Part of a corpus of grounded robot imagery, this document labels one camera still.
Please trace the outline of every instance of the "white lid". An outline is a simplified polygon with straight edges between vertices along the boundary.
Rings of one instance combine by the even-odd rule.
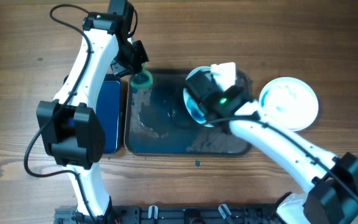
[[[297,78],[272,80],[262,89],[259,103],[270,117],[292,131],[307,128],[318,114],[316,94]]]

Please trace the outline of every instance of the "dark tray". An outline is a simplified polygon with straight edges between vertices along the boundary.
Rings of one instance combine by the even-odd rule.
[[[124,144],[134,154],[241,155],[251,145],[221,128],[197,125],[183,102],[183,87],[191,70],[149,69],[154,84],[129,85]],[[245,73],[240,82],[249,86]]]

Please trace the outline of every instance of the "wood grain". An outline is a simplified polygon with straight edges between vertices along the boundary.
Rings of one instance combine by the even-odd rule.
[[[104,12],[106,1],[80,6]],[[35,179],[22,164],[36,132],[35,109],[51,100],[73,65],[80,36],[48,17],[61,0],[0,0],[0,223],[51,223],[53,210],[75,205],[67,176]],[[317,121],[300,133],[338,155],[358,156],[358,1],[133,1],[135,39],[149,67],[194,68],[234,61],[257,96],[277,77],[296,77],[315,90]],[[84,14],[56,16],[80,26]],[[274,202],[300,188],[254,149],[244,157],[137,157],[124,148],[101,161],[115,205],[218,205]],[[36,172],[59,170],[37,142]]]

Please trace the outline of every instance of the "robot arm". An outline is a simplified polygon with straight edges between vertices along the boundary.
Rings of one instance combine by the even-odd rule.
[[[338,158],[270,119],[244,87],[234,85],[234,63],[211,68],[209,73],[198,71],[186,79],[185,91],[204,114],[205,124],[229,121],[222,124],[225,131],[259,148],[305,192],[281,201],[278,215],[287,223],[353,221],[358,215],[358,159],[350,153]]]
[[[65,170],[79,174],[82,189],[76,177],[69,175],[78,199],[77,211],[82,214],[77,218],[79,221],[89,217],[86,203],[94,217],[111,213],[111,199],[104,189],[98,163],[103,154],[105,136],[95,111],[99,91],[111,64],[114,64],[116,75],[137,74],[142,71],[142,64],[149,61],[142,42],[132,42],[133,33],[129,36],[134,12],[126,0],[112,0],[107,14],[90,12],[84,18],[84,33],[92,45],[89,64],[63,112],[41,134],[45,152]],[[80,52],[64,85],[52,102],[39,103],[37,119],[40,128],[53,118],[69,97],[87,54],[88,45],[83,37]],[[87,202],[82,200],[81,190]]]

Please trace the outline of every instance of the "small dark debris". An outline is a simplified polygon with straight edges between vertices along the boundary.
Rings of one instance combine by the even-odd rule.
[[[195,163],[196,167],[200,167],[200,166],[201,166],[201,161],[199,161],[199,160],[197,160],[197,159],[195,160],[194,163]]]

